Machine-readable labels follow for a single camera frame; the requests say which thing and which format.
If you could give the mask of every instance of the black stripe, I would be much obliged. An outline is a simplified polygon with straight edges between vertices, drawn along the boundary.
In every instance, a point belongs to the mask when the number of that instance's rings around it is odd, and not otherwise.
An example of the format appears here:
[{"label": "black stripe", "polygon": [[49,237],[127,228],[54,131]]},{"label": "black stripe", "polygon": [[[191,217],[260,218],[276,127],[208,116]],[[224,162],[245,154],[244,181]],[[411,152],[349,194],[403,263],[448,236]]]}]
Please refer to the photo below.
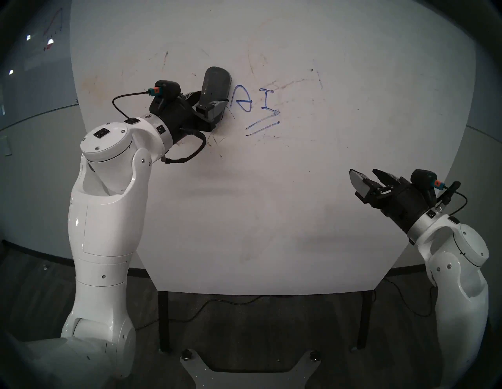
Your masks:
[{"label": "black stripe", "polygon": [[[41,260],[53,262],[55,264],[60,264],[60,265],[71,266],[73,268],[75,267],[75,262],[73,262],[73,260],[69,258],[64,258],[62,256],[45,254],[44,252],[31,250],[30,248],[19,246],[5,239],[2,240],[2,243],[4,244],[5,247],[12,248],[14,250],[23,252],[24,254],[28,254],[34,256],[35,258],[39,258]],[[131,277],[150,278],[146,269],[129,268],[127,275]]]},{"label": "black stripe", "polygon": [[425,264],[413,265],[413,266],[402,266],[400,268],[390,269],[385,277],[400,276],[402,274],[419,273],[425,271]]},{"label": "black stripe", "polygon": [[49,110],[49,111],[45,111],[45,112],[38,113],[38,114],[36,114],[36,115],[33,115],[33,116],[30,116],[30,117],[27,117],[27,118],[25,118],[25,119],[21,119],[20,121],[17,121],[17,122],[15,122],[15,123],[9,124],[7,127],[4,127],[4,128],[2,128],[2,129],[0,129],[0,131],[3,131],[3,130],[5,130],[5,129],[8,129],[9,127],[12,127],[12,126],[14,126],[14,125],[17,125],[17,124],[19,124],[19,123],[21,123],[21,122],[23,122],[23,121],[25,121],[25,120],[28,120],[28,119],[31,119],[31,118],[34,118],[34,117],[37,117],[37,116],[40,116],[40,115],[45,115],[46,113],[49,113],[49,112],[59,111],[60,109],[65,109],[65,108],[69,108],[69,107],[74,107],[74,106],[76,106],[76,105],[80,105],[80,104],[79,104],[79,103],[76,103],[76,104],[66,105],[66,106],[64,106],[64,107],[54,108],[54,109],[51,109],[51,110]]}]

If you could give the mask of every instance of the black cable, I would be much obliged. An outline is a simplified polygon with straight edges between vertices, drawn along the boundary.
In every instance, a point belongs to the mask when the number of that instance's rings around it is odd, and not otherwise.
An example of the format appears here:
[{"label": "black cable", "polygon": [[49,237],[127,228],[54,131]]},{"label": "black cable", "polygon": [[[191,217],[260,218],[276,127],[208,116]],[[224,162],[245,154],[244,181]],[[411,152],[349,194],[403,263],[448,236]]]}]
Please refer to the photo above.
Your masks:
[{"label": "black cable", "polygon": [[129,116],[127,116],[125,113],[123,113],[116,105],[115,105],[115,100],[117,100],[118,98],[121,98],[121,97],[126,97],[126,96],[136,96],[137,94],[148,94],[148,91],[146,92],[138,92],[138,93],[126,93],[126,94],[121,94],[120,96],[117,96],[115,97],[111,103],[113,104],[113,106],[117,109],[117,111],[119,111],[122,115],[124,115],[126,118],[129,119]]},{"label": "black cable", "polygon": [[264,296],[258,296],[258,297],[255,297],[254,299],[251,299],[249,301],[246,301],[245,303],[235,303],[233,301],[228,301],[228,300],[220,300],[220,299],[211,299],[211,300],[208,300],[206,301],[202,307],[199,308],[199,310],[195,313],[195,315],[193,315],[190,319],[187,319],[187,320],[180,320],[180,319],[169,319],[169,321],[171,323],[189,323],[191,322],[193,319],[195,319],[197,316],[199,316],[199,314],[202,312],[202,310],[205,308],[205,306],[209,303],[212,303],[212,302],[220,302],[220,303],[227,303],[227,304],[232,304],[232,305],[247,305],[247,304],[251,304],[251,303],[254,303],[256,300],[259,300],[261,299],[262,297]]},{"label": "black cable", "polygon": [[455,193],[459,196],[462,196],[465,199],[465,203],[459,209],[457,209],[455,212],[450,213],[450,216],[453,216],[455,213],[457,213],[458,211],[460,211],[461,209],[463,209],[463,207],[465,207],[467,205],[467,197],[465,197],[462,193],[458,193],[457,191],[455,191]]},{"label": "black cable", "polygon": [[[229,300],[220,300],[220,299],[211,299],[211,300],[208,300],[206,301],[202,307],[199,308],[199,310],[195,313],[195,315],[193,315],[190,319],[186,319],[186,320],[181,320],[181,319],[169,319],[169,322],[171,323],[189,323],[191,322],[193,319],[195,319],[197,316],[199,316],[199,314],[202,312],[202,310],[206,307],[207,304],[209,303],[212,303],[212,302],[220,302],[220,303],[226,303],[226,304],[231,304],[231,305],[247,305],[247,304],[251,304],[251,303],[254,303],[256,300],[259,300],[261,299],[262,297],[266,297],[266,296],[257,296],[249,301],[246,301],[245,303],[236,303],[234,301],[229,301]],[[292,296],[269,296],[269,297],[277,297],[277,298],[289,298],[289,297],[292,297]],[[141,327],[138,327],[136,328],[136,331],[139,331],[143,328],[146,328],[154,323],[157,323],[159,321],[159,319],[155,319],[154,321],[151,321],[150,323],[147,323],[145,325],[142,325]]]},{"label": "black cable", "polygon": [[191,155],[189,155],[185,158],[180,158],[177,160],[171,160],[166,157],[161,158],[161,161],[164,162],[165,164],[183,164],[183,163],[191,160],[197,154],[199,154],[202,151],[202,149],[204,148],[204,146],[206,146],[206,137],[204,136],[204,134],[202,132],[200,132],[196,129],[189,129],[189,128],[182,128],[182,131],[188,135],[194,135],[195,137],[198,137],[202,141],[202,144],[200,145],[200,147],[197,150],[195,150],[195,152],[193,152]]},{"label": "black cable", "polygon": [[432,303],[432,290],[435,288],[435,286],[431,286],[431,288],[429,289],[429,299],[430,299],[430,306],[431,306],[430,311],[427,315],[421,315],[420,313],[415,312],[413,309],[411,309],[408,306],[408,304],[405,301],[405,298],[403,297],[403,293],[401,293],[401,289],[399,289],[399,287],[396,284],[394,284],[391,280],[388,280],[387,278],[384,278],[384,280],[387,282],[390,282],[392,285],[394,285],[396,287],[396,289],[399,292],[399,295],[401,296],[401,300],[403,300],[405,307],[408,308],[408,310],[410,312],[412,312],[413,314],[420,316],[420,317],[429,317],[432,315],[432,312],[434,311],[434,304]]}]

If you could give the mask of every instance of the teal connector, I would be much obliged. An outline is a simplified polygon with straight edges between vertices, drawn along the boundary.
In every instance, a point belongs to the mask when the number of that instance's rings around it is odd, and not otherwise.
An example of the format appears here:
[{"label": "teal connector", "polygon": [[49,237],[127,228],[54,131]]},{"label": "teal connector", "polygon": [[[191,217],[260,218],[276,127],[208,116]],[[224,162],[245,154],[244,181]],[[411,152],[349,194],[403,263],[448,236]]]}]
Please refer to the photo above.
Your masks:
[{"label": "teal connector", "polygon": [[162,94],[162,88],[156,86],[154,88],[148,88],[148,95],[150,96],[160,96]]}]

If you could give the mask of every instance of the wall baseboard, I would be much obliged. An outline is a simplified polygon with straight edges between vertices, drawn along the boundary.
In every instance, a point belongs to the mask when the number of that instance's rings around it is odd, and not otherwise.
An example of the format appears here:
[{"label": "wall baseboard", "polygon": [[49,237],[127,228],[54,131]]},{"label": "wall baseboard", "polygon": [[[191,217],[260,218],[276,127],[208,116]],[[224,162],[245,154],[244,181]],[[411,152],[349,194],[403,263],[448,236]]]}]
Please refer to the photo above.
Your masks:
[{"label": "wall baseboard", "polygon": [[425,271],[425,264],[412,265],[412,266],[402,266],[399,268],[391,268],[386,277],[401,276],[403,274],[419,273]]},{"label": "wall baseboard", "polygon": [[[63,258],[62,256],[45,254],[43,252],[31,250],[29,248],[25,248],[25,247],[22,247],[22,246],[15,244],[15,243],[9,242],[8,240],[5,240],[5,239],[2,240],[2,243],[5,247],[12,248],[14,250],[23,252],[24,254],[28,254],[28,255],[34,256],[35,258],[39,258],[41,260],[54,262],[56,264],[65,265],[65,266],[72,266],[73,268],[75,267],[75,263],[70,258]],[[131,277],[150,278],[146,269],[129,268],[127,275],[131,276]]]},{"label": "wall baseboard", "polygon": [[[46,261],[54,262],[56,264],[75,267],[73,260],[70,258],[63,258],[62,256],[45,254],[43,252],[31,250],[29,248],[19,246],[15,243],[11,243],[5,239],[2,240],[2,243],[4,244],[5,247],[13,248],[14,250],[23,252],[25,254],[29,254],[31,256],[34,256],[35,258],[40,258],[41,260],[46,260]],[[424,271],[425,271],[425,264],[413,265],[413,266],[403,266],[400,268],[390,269],[387,272],[387,274],[385,275],[385,277],[400,276],[403,274],[419,273],[419,272],[424,272]],[[150,278],[146,269],[129,268],[127,275],[131,276],[131,277]]]}]

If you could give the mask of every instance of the black metal leg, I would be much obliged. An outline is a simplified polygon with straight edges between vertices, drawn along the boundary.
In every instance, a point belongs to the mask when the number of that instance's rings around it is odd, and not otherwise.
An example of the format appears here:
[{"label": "black metal leg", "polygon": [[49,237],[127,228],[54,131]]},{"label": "black metal leg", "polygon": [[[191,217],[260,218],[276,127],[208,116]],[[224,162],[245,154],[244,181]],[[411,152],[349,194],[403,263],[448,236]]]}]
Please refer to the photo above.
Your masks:
[{"label": "black metal leg", "polygon": [[161,352],[171,352],[169,343],[169,292],[158,291],[159,295],[159,343]]},{"label": "black metal leg", "polygon": [[366,347],[369,331],[369,317],[373,304],[373,291],[362,292],[361,321],[359,323],[359,335],[357,336],[357,350]]}]

